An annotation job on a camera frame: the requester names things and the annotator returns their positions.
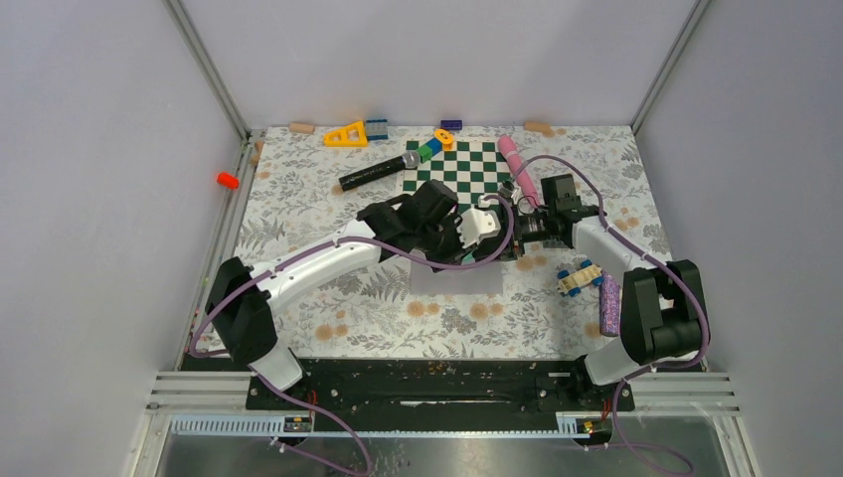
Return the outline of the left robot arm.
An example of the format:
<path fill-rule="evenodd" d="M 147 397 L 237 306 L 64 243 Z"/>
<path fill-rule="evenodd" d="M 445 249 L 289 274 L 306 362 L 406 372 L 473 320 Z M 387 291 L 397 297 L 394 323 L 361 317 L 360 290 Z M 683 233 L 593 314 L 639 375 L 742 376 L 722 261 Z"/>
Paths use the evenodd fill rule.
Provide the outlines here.
<path fill-rule="evenodd" d="M 434 270 L 459 269 L 463 260 L 501 230 L 490 210 L 458 209 L 442 182 L 373 203 L 326 238 L 281 258 L 246 265 L 224 261 L 205 305 L 203 326 L 213 326 L 232 361 L 270 385 L 270 395 L 295 408 L 308 395 L 304 371 L 281 344 L 275 317 L 290 304 L 351 271 L 395 255 L 425 259 Z"/>

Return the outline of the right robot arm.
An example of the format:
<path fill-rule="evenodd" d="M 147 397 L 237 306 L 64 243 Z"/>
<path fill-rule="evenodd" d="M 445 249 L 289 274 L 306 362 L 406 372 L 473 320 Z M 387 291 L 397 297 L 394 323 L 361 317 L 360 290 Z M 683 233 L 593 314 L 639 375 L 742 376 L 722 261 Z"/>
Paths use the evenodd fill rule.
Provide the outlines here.
<path fill-rule="evenodd" d="M 655 367 L 698 364 L 710 344 L 700 271 L 690 260 L 661 261 L 614 228 L 602 203 L 587 206 L 572 175 L 541 182 L 543 205 L 529 214 L 490 211 L 499 223 L 476 259 L 515 259 L 530 242 L 556 240 L 585 255 L 621 287 L 619 332 L 609 344 L 578 359 L 572 400 L 594 409 L 609 384 Z"/>

